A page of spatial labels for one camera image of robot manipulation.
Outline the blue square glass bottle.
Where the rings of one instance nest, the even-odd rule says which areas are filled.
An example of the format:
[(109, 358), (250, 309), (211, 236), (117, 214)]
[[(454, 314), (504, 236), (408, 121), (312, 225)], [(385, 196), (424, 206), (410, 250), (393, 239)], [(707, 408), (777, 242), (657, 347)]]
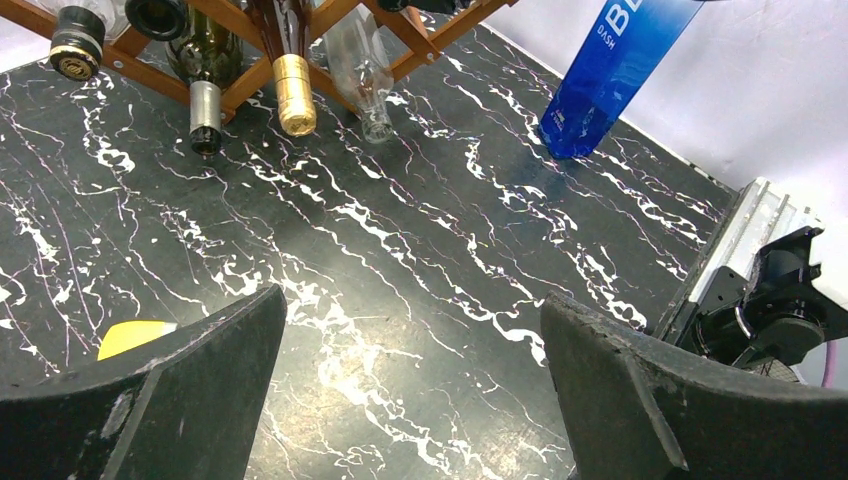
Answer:
[(539, 121), (551, 156), (591, 154), (702, 6), (690, 0), (606, 2)]

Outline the dark green wine bottle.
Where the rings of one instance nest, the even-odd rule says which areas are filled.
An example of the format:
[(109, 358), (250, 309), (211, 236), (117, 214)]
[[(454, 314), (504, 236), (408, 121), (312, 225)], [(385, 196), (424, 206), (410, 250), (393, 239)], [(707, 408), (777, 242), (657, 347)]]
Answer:
[(188, 8), (181, 0), (128, 0), (124, 11), (131, 26), (152, 40), (171, 41), (186, 29)]

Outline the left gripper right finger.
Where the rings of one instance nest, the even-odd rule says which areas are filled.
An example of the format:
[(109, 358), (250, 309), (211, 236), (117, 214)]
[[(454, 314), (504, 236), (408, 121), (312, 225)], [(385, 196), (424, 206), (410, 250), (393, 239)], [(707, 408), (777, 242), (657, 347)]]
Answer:
[(716, 363), (552, 292), (540, 309), (576, 479), (843, 479), (847, 395)]

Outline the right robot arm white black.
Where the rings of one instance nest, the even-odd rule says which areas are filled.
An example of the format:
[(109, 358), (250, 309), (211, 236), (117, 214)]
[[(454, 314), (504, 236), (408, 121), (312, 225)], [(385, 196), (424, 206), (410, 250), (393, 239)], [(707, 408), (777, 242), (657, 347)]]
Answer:
[(690, 353), (750, 369), (770, 361), (801, 363), (807, 353), (847, 335), (847, 299), (828, 280), (843, 268), (819, 257), (826, 233), (805, 226), (753, 255), (742, 273), (720, 265), (691, 291), (665, 341)]

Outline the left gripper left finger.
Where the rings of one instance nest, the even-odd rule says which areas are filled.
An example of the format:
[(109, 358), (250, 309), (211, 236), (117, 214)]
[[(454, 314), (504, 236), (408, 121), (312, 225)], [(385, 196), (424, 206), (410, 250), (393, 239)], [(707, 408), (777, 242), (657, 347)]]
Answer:
[(269, 287), (156, 340), (1, 390), (5, 479), (241, 479), (287, 304)]

